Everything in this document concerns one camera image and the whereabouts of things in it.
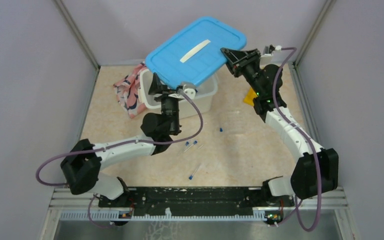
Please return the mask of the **blue plastic bin lid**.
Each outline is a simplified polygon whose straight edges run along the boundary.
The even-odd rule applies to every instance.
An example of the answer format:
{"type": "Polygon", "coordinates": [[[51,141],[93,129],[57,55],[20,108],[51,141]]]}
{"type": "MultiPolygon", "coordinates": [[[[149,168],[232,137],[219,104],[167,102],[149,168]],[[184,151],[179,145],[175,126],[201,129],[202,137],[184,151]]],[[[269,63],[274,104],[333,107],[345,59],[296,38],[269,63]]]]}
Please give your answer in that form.
{"type": "Polygon", "coordinates": [[[155,48],[145,65],[172,89],[182,83],[204,83],[227,59],[221,49],[242,50],[247,37],[210,16],[200,17],[155,48]]]}

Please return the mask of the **pink patterned cloth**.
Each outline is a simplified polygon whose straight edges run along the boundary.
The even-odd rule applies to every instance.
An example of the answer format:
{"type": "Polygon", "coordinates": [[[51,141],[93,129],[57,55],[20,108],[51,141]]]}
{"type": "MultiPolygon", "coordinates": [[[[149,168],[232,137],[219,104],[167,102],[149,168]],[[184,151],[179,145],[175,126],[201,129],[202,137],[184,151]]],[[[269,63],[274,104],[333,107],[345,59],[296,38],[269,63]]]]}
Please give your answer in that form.
{"type": "Polygon", "coordinates": [[[113,84],[118,104],[123,107],[130,119],[141,114],[145,104],[139,100],[139,88],[141,87],[140,74],[147,70],[145,62],[142,61],[124,78],[113,84]]]}

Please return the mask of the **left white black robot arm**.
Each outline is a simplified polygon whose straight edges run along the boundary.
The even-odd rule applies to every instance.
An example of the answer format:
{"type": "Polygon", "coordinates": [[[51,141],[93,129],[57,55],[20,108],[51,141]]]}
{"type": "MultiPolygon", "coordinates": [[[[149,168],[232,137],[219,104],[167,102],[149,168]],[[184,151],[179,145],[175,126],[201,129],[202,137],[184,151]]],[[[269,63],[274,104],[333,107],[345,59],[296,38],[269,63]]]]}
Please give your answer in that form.
{"type": "Polygon", "coordinates": [[[80,140],[60,167],[70,193],[74,196],[94,193],[105,197],[118,207],[129,203],[130,191],[121,177],[109,176],[102,169],[138,157],[162,153],[174,143],[172,136],[181,133],[179,101],[186,94],[185,86],[170,89],[152,76],[149,94],[161,105],[160,113],[147,113],[140,135],[108,143],[91,143],[80,140]]]}

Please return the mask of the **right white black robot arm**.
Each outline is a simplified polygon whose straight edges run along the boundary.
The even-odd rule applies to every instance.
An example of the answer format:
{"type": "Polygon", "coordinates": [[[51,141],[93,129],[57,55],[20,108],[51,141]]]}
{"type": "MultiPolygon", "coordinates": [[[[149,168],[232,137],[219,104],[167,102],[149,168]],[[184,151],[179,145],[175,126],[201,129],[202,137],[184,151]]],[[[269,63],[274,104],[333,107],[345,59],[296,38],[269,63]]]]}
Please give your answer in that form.
{"type": "Polygon", "coordinates": [[[295,159],[290,176],[278,176],[262,183],[261,199],[267,206],[275,206],[283,196],[305,200],[338,187],[339,155],[313,140],[292,117],[280,94],[283,67],[268,64],[260,67],[263,55],[258,49],[220,49],[230,73],[244,77],[256,96],[253,108],[262,121],[281,138],[295,159]]]}

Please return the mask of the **white plastic storage bin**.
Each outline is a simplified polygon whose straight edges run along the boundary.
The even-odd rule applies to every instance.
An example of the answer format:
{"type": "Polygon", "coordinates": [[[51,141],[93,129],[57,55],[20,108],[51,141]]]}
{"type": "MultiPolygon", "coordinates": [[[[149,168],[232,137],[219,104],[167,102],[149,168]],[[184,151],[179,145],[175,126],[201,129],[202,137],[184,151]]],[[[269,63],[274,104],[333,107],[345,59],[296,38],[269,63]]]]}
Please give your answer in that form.
{"type": "MultiPolygon", "coordinates": [[[[156,102],[154,97],[156,95],[149,95],[149,89],[153,80],[153,74],[148,69],[139,74],[140,87],[138,88],[138,99],[143,102],[150,113],[160,114],[161,103],[156,102]]],[[[199,111],[203,114],[208,112],[212,106],[214,95],[218,91],[218,76],[213,74],[204,83],[197,88],[197,94],[193,102],[198,107],[199,111]]],[[[179,101],[179,118],[184,119],[197,115],[196,110],[186,100],[179,101]]]]}

